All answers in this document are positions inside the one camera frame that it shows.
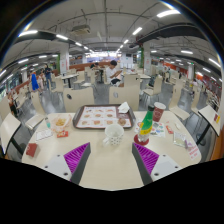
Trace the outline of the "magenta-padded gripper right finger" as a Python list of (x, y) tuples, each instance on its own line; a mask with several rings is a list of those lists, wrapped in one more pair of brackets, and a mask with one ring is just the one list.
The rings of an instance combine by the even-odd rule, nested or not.
[(132, 154), (136, 160), (144, 185), (182, 169), (182, 167), (168, 155), (158, 155), (152, 150), (137, 143), (132, 144)]

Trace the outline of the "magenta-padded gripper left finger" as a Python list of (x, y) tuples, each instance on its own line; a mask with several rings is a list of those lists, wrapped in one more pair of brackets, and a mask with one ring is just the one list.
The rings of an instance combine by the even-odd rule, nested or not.
[(64, 155), (56, 155), (43, 166), (43, 169), (72, 183), (79, 184), (90, 153), (90, 143), (85, 143)]

